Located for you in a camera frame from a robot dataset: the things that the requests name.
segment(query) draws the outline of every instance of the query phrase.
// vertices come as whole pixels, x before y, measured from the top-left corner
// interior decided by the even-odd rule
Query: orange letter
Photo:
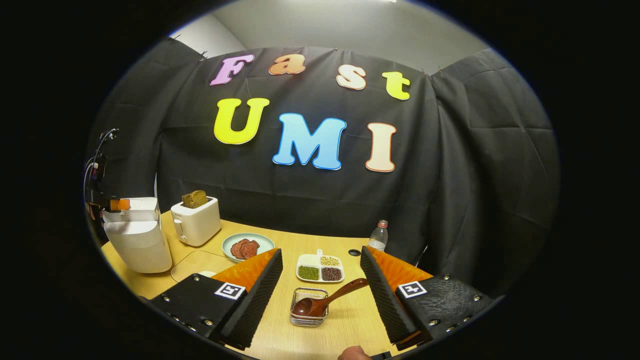
[[[306,67],[305,56],[300,54],[289,54],[281,56],[275,60],[275,64],[269,68],[271,75],[297,74],[303,72]]]
[[[367,125],[371,130],[371,159],[365,166],[372,171],[391,172],[396,166],[391,162],[391,136],[396,127],[383,122],[372,122]]]
[[[367,82],[362,78],[367,73],[361,67],[344,64],[338,68],[338,73],[340,75],[336,76],[335,79],[340,86],[353,90],[362,90],[367,86]]]

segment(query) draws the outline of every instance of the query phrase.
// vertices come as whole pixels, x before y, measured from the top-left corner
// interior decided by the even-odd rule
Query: grain
[[[336,281],[340,280],[342,272],[338,268],[322,268],[322,280]]]
[[[329,258],[328,256],[323,256],[320,258],[320,265],[340,266],[340,260],[338,260],[337,258]]]
[[[311,266],[300,266],[298,275],[305,280],[318,280],[318,269]]]

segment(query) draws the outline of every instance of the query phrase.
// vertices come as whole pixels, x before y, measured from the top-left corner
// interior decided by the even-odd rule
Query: white appliance
[[[121,212],[102,211],[104,232],[122,261],[144,274],[171,268],[169,244],[162,232],[160,210],[155,197],[129,199],[130,208]]]
[[[182,206],[182,202],[171,207],[173,225],[178,239],[190,246],[201,246],[220,230],[218,200],[207,196],[209,201],[195,209]]]

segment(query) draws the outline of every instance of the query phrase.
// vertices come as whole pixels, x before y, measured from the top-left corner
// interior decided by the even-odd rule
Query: pink letter
[[[231,72],[233,72],[234,75],[237,75],[244,66],[243,61],[250,63],[254,58],[253,54],[249,54],[222,60],[222,69],[218,72],[218,76],[211,81],[210,85],[213,86],[228,83],[231,81]]]
[[[383,122],[372,122],[367,125],[371,130],[371,159],[365,166],[372,171],[391,172],[396,166],[391,162],[391,136],[396,127]]]

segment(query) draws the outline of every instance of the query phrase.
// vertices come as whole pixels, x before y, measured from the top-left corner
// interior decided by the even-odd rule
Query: metal basket
[[[295,305],[301,299],[310,297],[312,299],[324,299],[329,296],[329,293],[322,289],[313,288],[297,288],[293,291],[293,299],[291,299],[291,308],[289,310],[289,319],[293,325],[317,327],[322,324],[326,316],[329,315],[329,307],[327,306],[322,316],[300,316],[293,315],[293,305]]]

